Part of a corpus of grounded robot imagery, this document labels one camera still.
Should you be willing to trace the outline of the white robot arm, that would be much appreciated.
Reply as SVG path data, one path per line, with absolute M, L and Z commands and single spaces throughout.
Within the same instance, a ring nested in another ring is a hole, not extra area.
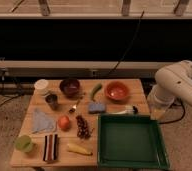
M 192 107 L 192 61 L 183 60 L 160 68 L 155 73 L 155 81 L 147 96 L 152 119 L 159 120 L 176 98 Z

